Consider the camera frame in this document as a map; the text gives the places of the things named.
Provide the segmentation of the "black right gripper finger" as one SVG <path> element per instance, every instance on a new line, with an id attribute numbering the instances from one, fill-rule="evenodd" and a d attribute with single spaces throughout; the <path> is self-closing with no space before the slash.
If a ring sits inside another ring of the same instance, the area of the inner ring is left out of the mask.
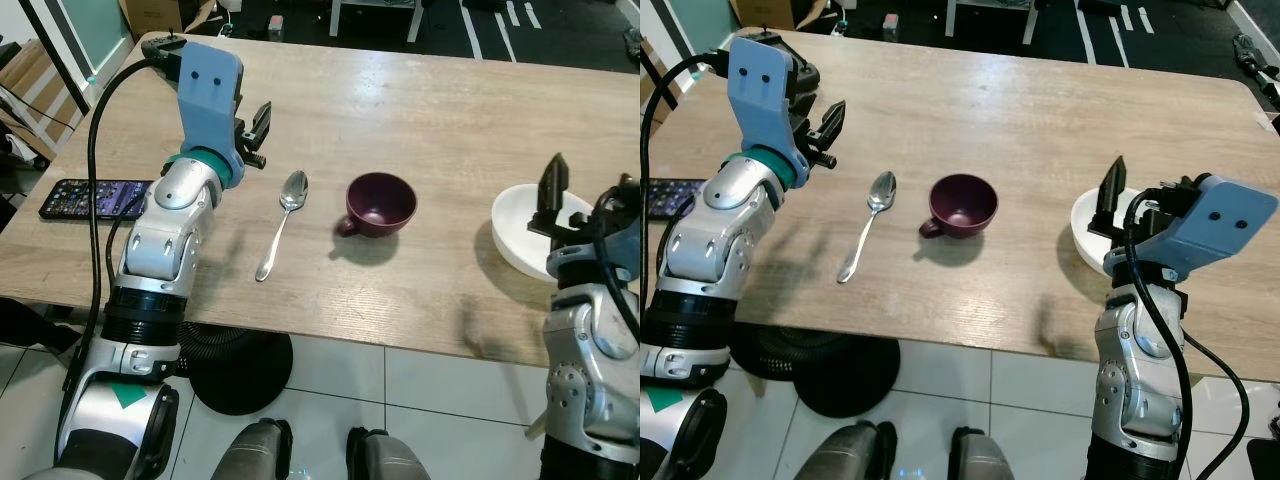
<path id="1" fill-rule="evenodd" d="M 1124 221 L 1124 211 L 1119 205 L 1119 196 L 1125 191 L 1126 166 L 1123 156 L 1117 156 L 1097 189 L 1097 202 L 1094 207 L 1094 233 L 1108 239 L 1123 239 L 1124 225 L 1116 227 L 1116 212 Z"/>
<path id="2" fill-rule="evenodd" d="M 568 238 L 571 229 L 557 224 L 563 207 L 563 192 L 570 183 L 570 169 L 562 154 L 556 154 L 538 183 L 538 206 L 530 230 L 548 238 Z"/>

